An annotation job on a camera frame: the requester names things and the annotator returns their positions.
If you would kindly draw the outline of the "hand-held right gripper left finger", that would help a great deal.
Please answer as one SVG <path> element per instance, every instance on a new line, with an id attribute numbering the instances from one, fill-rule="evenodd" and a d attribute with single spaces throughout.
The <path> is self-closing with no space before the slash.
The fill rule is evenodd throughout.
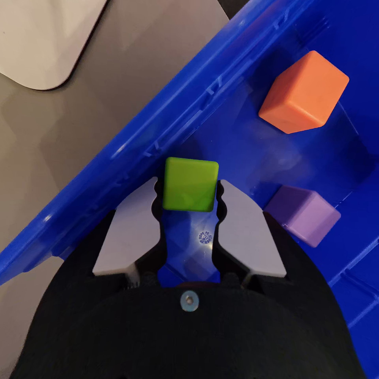
<path id="1" fill-rule="evenodd" d="M 95 276 L 123 274 L 129 287 L 137 287 L 144 274 L 158 273 L 166 263 L 162 194 L 162 181 L 152 177 L 118 205 L 92 269 Z"/>

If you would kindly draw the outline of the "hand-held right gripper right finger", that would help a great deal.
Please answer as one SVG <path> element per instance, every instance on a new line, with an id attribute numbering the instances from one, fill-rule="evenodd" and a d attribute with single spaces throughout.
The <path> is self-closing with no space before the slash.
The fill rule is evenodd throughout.
<path id="1" fill-rule="evenodd" d="M 211 258 L 221 280 L 227 274 L 236 275 L 240 284 L 253 276 L 285 278 L 287 271 L 258 204 L 224 179 L 217 183 L 216 200 Z"/>

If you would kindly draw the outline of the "purple cube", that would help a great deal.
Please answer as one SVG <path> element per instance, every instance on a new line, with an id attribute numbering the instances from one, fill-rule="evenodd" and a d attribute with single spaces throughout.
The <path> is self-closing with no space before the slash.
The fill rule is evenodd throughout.
<path id="1" fill-rule="evenodd" d="M 264 208 L 285 230 L 315 248 L 341 218 L 313 190 L 282 185 Z"/>

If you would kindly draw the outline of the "green cube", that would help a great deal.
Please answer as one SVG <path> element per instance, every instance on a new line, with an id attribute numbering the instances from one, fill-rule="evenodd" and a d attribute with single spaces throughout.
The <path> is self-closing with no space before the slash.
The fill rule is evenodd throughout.
<path id="1" fill-rule="evenodd" d="M 165 162 L 163 209 L 211 212 L 219 164 L 215 161 L 169 157 Z"/>

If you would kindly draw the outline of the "blue plastic bin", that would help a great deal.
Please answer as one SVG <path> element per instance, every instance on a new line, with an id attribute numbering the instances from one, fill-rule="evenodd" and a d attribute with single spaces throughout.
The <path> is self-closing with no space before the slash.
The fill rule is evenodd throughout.
<path id="1" fill-rule="evenodd" d="M 349 83 L 324 126 L 286 134 L 258 112 L 313 50 Z M 208 213 L 163 209 L 166 263 L 139 286 L 92 273 L 169 157 L 217 162 L 258 204 L 285 278 L 221 280 L 216 192 Z M 340 212 L 317 247 L 264 211 L 282 185 Z M 10 378 L 378 378 L 378 1 L 249 1 L 4 249 L 1 284 L 53 256 Z"/>

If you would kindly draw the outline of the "orange cube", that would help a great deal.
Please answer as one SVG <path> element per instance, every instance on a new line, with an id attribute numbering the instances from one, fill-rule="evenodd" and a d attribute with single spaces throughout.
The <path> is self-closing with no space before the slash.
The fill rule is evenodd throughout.
<path id="1" fill-rule="evenodd" d="M 258 115 L 286 134 L 322 127 L 348 83 L 345 73 L 310 51 L 275 79 Z"/>

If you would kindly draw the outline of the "white metal stand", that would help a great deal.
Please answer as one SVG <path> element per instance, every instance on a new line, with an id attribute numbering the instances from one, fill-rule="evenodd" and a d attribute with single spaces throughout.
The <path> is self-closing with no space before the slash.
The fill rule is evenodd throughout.
<path id="1" fill-rule="evenodd" d="M 60 86 L 105 4 L 105 0 L 1 0 L 1 74 L 31 89 Z"/>

